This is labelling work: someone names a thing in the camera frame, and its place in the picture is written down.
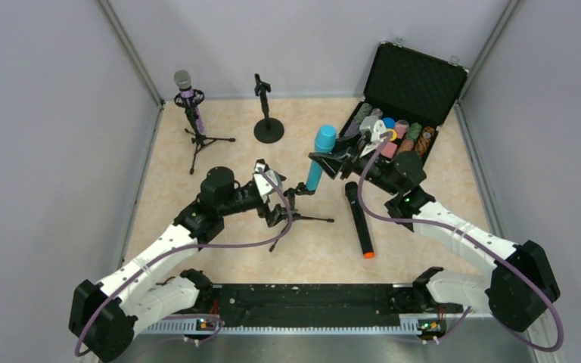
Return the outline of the black poker chip case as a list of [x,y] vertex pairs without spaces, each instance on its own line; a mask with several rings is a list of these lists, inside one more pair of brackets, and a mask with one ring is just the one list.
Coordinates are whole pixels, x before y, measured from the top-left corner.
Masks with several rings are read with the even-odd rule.
[[362,100],[339,136],[357,132],[353,123],[361,109],[379,109],[384,117],[395,121],[404,119],[411,125],[417,123],[433,130],[428,145],[415,143],[415,149],[423,151],[421,159],[425,162],[468,75],[468,69],[447,60],[381,42],[376,48]]

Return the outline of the black microphone orange end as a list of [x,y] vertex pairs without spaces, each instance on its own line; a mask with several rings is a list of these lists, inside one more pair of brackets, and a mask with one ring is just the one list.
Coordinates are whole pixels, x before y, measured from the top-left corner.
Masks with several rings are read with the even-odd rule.
[[363,258],[373,259],[375,256],[374,247],[371,240],[370,231],[368,229],[365,212],[359,202],[358,184],[354,181],[347,182],[345,184],[344,192],[353,217],[353,222]]

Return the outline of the tripod stand with shock mount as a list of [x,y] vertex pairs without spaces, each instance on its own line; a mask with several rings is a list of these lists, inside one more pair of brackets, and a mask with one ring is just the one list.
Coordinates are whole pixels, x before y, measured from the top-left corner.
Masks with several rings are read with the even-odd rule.
[[205,100],[205,94],[198,89],[187,87],[179,89],[179,93],[174,97],[175,105],[185,111],[186,118],[191,129],[185,132],[191,136],[194,145],[194,153],[191,162],[190,175],[194,174],[198,154],[206,147],[217,141],[236,142],[235,138],[215,138],[209,137],[204,132],[203,121],[200,117],[199,105]]

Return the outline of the black tripod clip stand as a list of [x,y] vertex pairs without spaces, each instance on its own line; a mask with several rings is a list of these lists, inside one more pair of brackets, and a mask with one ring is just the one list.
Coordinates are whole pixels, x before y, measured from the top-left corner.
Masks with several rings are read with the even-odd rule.
[[299,212],[299,210],[297,209],[297,206],[296,206],[297,196],[303,196],[303,195],[312,196],[314,193],[315,193],[315,191],[310,191],[304,182],[299,182],[296,187],[288,188],[286,191],[284,191],[283,196],[285,197],[286,201],[288,202],[290,210],[292,212],[291,214],[288,213],[288,216],[292,215],[292,218],[294,221],[307,220],[307,221],[320,221],[320,222],[334,223],[335,220],[333,218],[323,218],[323,217],[317,217],[317,216],[305,216]]

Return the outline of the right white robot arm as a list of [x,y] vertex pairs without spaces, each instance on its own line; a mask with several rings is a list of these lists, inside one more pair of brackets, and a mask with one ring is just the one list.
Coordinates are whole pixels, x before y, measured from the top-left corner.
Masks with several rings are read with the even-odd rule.
[[420,186],[426,174],[414,150],[392,160],[380,156],[383,144],[370,145],[355,137],[337,141],[330,153],[310,153],[330,178],[359,175],[391,195],[385,204],[387,222],[434,239],[472,264],[479,275],[432,271],[424,286],[434,301],[486,310],[507,329],[524,332],[549,313],[559,334],[564,332],[555,302],[561,292],[548,256],[541,245],[498,237],[465,221]]

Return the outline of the purple glitter microphone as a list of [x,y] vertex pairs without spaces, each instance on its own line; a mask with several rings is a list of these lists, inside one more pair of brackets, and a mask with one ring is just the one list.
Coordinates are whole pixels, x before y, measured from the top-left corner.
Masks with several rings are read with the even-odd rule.
[[179,93],[175,96],[174,102],[177,106],[185,109],[185,115],[194,132],[203,134],[204,125],[200,118],[198,106],[204,101],[204,93],[192,88],[191,75],[187,70],[175,71],[173,78],[179,88]]

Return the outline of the black round-base mic stand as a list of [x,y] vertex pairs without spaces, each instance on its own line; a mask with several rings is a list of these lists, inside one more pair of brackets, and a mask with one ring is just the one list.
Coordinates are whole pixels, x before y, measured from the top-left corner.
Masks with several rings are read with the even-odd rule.
[[258,73],[254,74],[254,78],[256,83],[254,92],[255,96],[259,97],[263,118],[256,123],[253,133],[257,141],[264,144],[273,144],[284,136],[284,125],[280,120],[270,117],[269,114],[267,94],[272,91],[271,85],[262,81]]

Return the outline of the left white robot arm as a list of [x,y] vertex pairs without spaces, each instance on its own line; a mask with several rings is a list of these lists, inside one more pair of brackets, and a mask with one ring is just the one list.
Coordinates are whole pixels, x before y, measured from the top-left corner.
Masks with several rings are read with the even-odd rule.
[[199,284],[188,278],[161,287],[157,282],[202,249],[219,248],[213,239],[224,229],[226,216],[255,210],[270,222],[272,194],[291,213],[283,196],[285,179],[263,159],[255,162],[251,180],[243,185],[228,167],[209,170],[197,196],[149,247],[101,280],[84,280],[75,288],[68,325],[77,338],[75,357],[94,355],[101,362],[113,361],[146,327],[195,306]]

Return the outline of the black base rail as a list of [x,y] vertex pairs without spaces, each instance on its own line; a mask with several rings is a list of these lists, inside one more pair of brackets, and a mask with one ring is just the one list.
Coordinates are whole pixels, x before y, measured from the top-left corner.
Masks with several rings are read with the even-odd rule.
[[218,315],[222,335],[403,335],[441,337],[464,306],[434,302],[407,284],[216,284],[194,307],[151,325],[145,334],[207,338]]

